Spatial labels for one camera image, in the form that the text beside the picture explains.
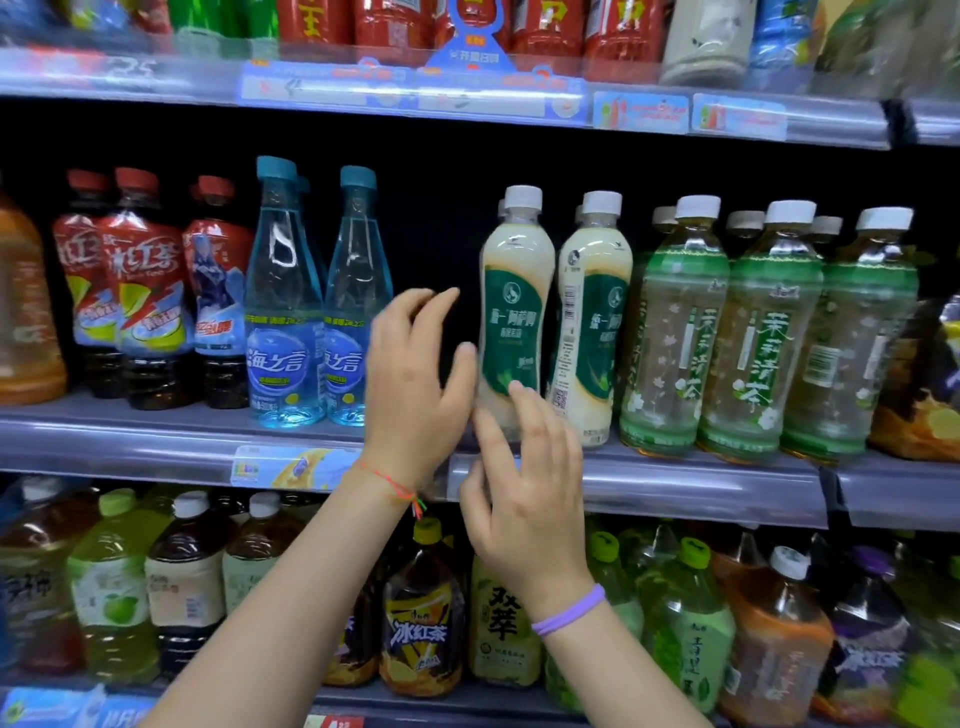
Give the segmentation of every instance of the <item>bracelet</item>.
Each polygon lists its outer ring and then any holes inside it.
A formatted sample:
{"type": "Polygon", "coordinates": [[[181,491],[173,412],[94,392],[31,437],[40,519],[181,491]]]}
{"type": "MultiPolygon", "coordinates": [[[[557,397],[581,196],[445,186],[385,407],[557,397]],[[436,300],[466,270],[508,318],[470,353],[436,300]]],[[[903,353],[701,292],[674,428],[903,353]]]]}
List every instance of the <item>bracelet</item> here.
{"type": "Polygon", "coordinates": [[[562,629],[568,624],[572,624],[577,619],[590,612],[597,604],[603,601],[606,596],[607,593],[604,592],[603,587],[599,584],[594,584],[593,589],[591,589],[584,598],[582,598],[572,607],[563,610],[558,615],[554,615],[553,617],[545,619],[544,621],[539,621],[532,625],[534,633],[539,637],[546,637],[551,632],[556,632],[558,629],[562,629]]]}
{"type": "Polygon", "coordinates": [[[382,477],[384,480],[390,483],[394,488],[394,495],[396,495],[396,497],[398,497],[400,500],[410,501],[410,506],[411,508],[413,508],[413,511],[414,511],[414,518],[416,518],[418,521],[421,518],[423,518],[423,511],[426,510],[426,503],[424,503],[422,500],[420,500],[417,497],[416,491],[411,491],[409,488],[404,488],[402,485],[400,485],[395,480],[393,480],[389,475],[381,473],[379,470],[375,468],[371,468],[363,460],[357,460],[357,465],[359,465],[365,471],[370,471],[377,477],[382,477]]]}

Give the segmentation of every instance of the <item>person's right hand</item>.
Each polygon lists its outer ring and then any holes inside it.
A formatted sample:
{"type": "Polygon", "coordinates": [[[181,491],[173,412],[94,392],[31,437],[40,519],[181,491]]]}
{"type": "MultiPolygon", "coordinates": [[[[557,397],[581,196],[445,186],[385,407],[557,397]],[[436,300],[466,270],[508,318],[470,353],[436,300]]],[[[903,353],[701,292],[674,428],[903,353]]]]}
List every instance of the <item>person's right hand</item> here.
{"type": "Polygon", "coordinates": [[[493,415],[478,406],[473,427],[481,457],[460,489],[460,507],[477,555],[537,622],[593,587],[584,544],[584,455],[570,426],[535,391],[517,381],[509,391],[522,434],[520,469],[493,415]]]}

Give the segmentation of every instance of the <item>person's left hand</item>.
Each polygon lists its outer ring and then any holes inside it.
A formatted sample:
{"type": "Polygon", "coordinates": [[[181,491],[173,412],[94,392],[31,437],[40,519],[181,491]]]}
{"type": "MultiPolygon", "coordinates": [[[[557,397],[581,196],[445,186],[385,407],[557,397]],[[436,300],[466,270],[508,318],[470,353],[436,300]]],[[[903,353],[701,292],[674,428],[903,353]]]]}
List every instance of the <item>person's left hand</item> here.
{"type": "Polygon", "coordinates": [[[444,319],[460,296],[412,288],[373,319],[367,356],[367,422],[363,460],[419,490],[460,442],[473,407],[476,347],[463,342],[440,386],[444,319]]]}

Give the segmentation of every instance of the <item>purple wristband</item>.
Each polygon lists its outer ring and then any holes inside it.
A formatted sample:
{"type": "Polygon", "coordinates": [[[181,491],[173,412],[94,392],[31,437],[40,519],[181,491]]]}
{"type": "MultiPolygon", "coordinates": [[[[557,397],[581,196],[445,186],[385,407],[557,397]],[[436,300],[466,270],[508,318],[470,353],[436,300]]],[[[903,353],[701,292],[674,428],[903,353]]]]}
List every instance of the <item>purple wristband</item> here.
{"type": "Polygon", "coordinates": [[[593,607],[603,601],[604,597],[606,596],[607,593],[604,592],[603,587],[601,587],[599,584],[594,584],[593,589],[589,591],[587,596],[578,601],[572,607],[569,609],[564,609],[558,615],[554,615],[553,617],[534,624],[534,633],[539,637],[546,637],[551,632],[556,632],[558,629],[563,629],[568,624],[572,624],[577,619],[592,610],[593,607]]]}

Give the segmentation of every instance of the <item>blue bottle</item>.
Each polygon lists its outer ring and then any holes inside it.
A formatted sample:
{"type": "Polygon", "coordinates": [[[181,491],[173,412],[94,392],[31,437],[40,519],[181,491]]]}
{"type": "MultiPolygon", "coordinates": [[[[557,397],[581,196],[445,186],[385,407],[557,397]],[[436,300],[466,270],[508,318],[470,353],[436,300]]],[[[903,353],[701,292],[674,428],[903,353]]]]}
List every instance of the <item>blue bottle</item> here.
{"type": "Polygon", "coordinates": [[[373,213],[376,175],[366,167],[340,170],[344,218],[326,285],[326,392],[330,419],[362,427],[370,325],[394,297],[387,257],[373,213]]]}
{"type": "Polygon", "coordinates": [[[329,276],[329,272],[326,270],[324,257],[320,255],[320,244],[318,243],[317,231],[313,227],[313,215],[310,214],[310,208],[308,205],[310,195],[310,180],[303,175],[297,177],[297,191],[300,193],[300,209],[303,210],[303,229],[306,231],[306,242],[310,247],[310,250],[313,252],[313,264],[317,266],[317,275],[320,276],[321,284],[320,292],[323,293],[323,287],[326,285],[326,279],[327,276],[329,276]]]}
{"type": "Polygon", "coordinates": [[[250,407],[265,427],[324,416],[324,300],[300,219],[297,165],[258,157],[260,222],[247,272],[250,407]]]}
{"type": "Polygon", "coordinates": [[[744,88],[804,93],[813,77],[810,36],[817,0],[760,0],[744,88]]]}

